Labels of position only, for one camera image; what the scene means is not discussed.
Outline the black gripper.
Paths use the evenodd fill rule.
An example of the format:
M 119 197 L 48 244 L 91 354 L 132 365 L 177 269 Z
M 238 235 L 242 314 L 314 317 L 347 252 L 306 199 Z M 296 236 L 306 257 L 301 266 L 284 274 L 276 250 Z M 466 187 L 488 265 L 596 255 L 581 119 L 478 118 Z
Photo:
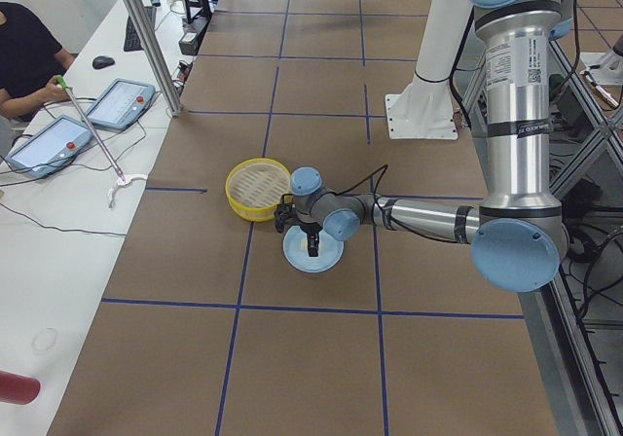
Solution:
M 307 234 L 307 250 L 310 257 L 317 257 L 319 254 L 319 233 L 321 226 L 317 223 L 300 222 L 299 227 Z

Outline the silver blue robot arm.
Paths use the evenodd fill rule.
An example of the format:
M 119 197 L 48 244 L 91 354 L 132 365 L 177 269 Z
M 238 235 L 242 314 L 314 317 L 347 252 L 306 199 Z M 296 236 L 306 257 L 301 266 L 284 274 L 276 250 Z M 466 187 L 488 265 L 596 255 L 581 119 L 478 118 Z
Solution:
M 412 82 L 385 99 L 393 139 L 453 139 L 452 75 L 464 36 L 483 42 L 490 187 L 476 207 L 342 196 L 312 167 L 291 177 L 279 231 L 300 229 L 311 256 L 322 236 L 338 242 L 360 226 L 465 243 L 491 284 L 529 292 L 552 281 L 568 249 L 560 202 L 549 189 L 549 43 L 570 29 L 575 0 L 432 0 Z

